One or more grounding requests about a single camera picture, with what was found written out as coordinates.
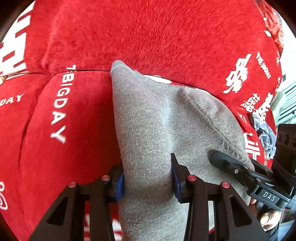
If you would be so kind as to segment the person's right hand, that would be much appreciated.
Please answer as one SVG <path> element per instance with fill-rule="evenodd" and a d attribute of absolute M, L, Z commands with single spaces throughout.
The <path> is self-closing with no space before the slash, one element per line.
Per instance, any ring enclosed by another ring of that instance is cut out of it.
<path fill-rule="evenodd" d="M 256 202 L 256 199 L 251 198 L 249 203 L 249 208 L 251 209 L 255 217 L 258 216 L 258 211 L 255 206 Z M 267 212 L 260 216 L 259 222 L 264 231 L 269 231 L 279 224 L 281 217 L 282 212 L 269 209 Z"/>

